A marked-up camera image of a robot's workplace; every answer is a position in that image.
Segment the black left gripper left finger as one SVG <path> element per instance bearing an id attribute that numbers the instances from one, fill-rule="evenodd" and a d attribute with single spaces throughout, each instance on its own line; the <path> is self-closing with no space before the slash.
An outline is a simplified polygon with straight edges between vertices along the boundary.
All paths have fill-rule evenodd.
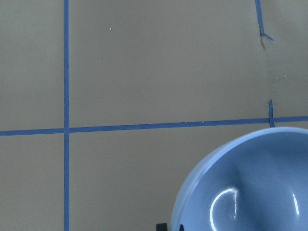
<path id="1" fill-rule="evenodd" d="M 156 231 L 167 231 L 167 224 L 166 223 L 158 223 L 155 227 Z"/>

